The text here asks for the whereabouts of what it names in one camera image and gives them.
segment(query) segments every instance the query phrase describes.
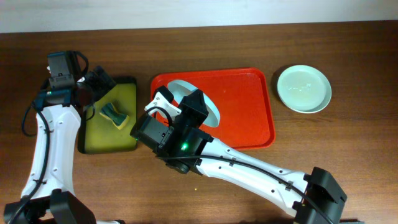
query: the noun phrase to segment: yellow sponge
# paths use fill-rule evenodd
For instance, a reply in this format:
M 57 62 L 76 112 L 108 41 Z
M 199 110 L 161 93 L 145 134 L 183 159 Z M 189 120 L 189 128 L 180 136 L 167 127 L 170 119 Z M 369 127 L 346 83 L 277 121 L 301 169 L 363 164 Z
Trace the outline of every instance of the yellow sponge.
M 112 121 L 112 123 L 121 130 L 129 122 L 130 117 L 117 111 L 112 103 L 105 104 L 99 112 L 104 118 Z

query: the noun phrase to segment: red tray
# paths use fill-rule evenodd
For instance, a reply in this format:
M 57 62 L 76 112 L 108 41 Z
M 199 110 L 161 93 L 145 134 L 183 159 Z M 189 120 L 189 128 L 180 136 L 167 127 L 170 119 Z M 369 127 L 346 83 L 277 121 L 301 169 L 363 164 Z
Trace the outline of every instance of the red tray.
M 275 140 L 267 84 L 264 74 L 256 68 L 213 70 L 204 72 L 165 73 L 156 76 L 155 89 L 173 80 L 184 80 L 202 90 L 217 106 L 221 119 L 217 128 L 204 124 L 200 129 L 237 150 L 261 149 Z M 167 122 L 161 116 L 159 121 Z

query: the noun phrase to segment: white bowl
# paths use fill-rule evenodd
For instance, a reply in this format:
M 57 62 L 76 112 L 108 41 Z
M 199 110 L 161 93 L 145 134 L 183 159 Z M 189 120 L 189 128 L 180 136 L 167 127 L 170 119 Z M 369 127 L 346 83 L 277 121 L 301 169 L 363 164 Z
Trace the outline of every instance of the white bowl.
M 319 112 L 331 99 L 331 86 L 326 76 L 306 65 L 284 70 L 278 78 L 277 90 L 282 102 L 299 113 Z

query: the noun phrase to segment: black mount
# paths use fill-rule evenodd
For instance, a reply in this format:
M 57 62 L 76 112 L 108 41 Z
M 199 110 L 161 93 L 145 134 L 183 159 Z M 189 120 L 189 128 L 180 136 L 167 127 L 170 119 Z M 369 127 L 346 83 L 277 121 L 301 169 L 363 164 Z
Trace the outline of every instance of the black mount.
M 23 198 L 19 202 L 9 203 L 4 209 L 4 221 L 7 223 L 14 214 L 15 210 L 22 203 Z M 50 209 L 53 218 L 46 220 L 50 223 L 67 223 L 67 224 L 95 224 L 95 216 L 93 212 L 81 203 L 70 192 L 61 192 L 60 189 L 52 191 L 51 196 L 37 198 L 31 200 L 16 218 L 15 224 L 39 224 L 46 210 Z
M 305 174 L 308 182 L 305 192 L 311 200 L 333 221 L 339 223 L 343 213 L 347 195 L 338 185 L 333 176 L 326 170 L 314 167 L 312 174 Z M 300 224 L 328 224 L 328 222 L 306 201 L 295 202 L 293 208 L 297 211 L 294 221 Z
M 86 66 L 80 69 L 78 57 Z M 116 82 L 100 66 L 88 71 L 88 60 L 79 51 L 56 52 L 47 55 L 51 77 L 46 79 L 34 100 L 35 108 L 46 106 L 93 105 L 116 86 Z
M 172 94 L 165 86 L 156 91 L 167 96 L 168 100 L 172 100 Z M 213 141 L 212 136 L 199 129 L 209 113 L 203 92 L 195 90 L 190 95 L 184 96 L 178 108 L 181 109 L 181 113 L 175 117 L 170 127 L 144 114 L 138 119 L 130 135 L 142 141 L 160 157 L 200 155 L 206 143 Z M 168 167 L 182 174 L 188 173 L 189 170 L 200 174 L 196 168 L 199 159 L 165 162 Z

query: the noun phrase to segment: green led light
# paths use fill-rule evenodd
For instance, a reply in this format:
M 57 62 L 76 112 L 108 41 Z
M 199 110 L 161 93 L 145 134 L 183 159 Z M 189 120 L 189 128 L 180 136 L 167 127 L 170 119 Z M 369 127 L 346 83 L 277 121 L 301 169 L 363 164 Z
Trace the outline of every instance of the green led light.
M 188 147 L 188 144 L 187 144 L 187 143 L 184 143 L 184 144 L 182 144 L 181 150 L 186 150 L 187 147 Z

